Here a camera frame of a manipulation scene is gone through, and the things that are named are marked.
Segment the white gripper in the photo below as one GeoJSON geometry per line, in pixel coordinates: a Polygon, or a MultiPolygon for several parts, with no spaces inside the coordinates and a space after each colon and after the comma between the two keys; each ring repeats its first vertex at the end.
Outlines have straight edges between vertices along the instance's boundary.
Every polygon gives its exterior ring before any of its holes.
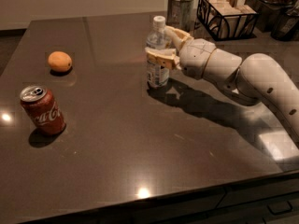
{"type": "Polygon", "coordinates": [[[201,79],[207,61],[216,49],[216,45],[205,39],[194,39],[188,32],[172,26],[166,26],[165,33],[179,51],[179,56],[175,49],[146,47],[147,60],[170,70],[180,67],[185,76],[201,79]]]}

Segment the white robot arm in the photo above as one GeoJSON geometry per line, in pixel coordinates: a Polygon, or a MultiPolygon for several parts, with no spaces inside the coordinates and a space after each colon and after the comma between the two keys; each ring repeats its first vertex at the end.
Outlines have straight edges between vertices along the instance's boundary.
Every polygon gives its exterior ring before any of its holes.
{"type": "Polygon", "coordinates": [[[204,79],[240,105],[263,103],[299,144],[299,90],[273,58],[256,53],[242,59],[180,29],[167,26],[165,32],[175,46],[146,48],[150,62],[204,79]]]}

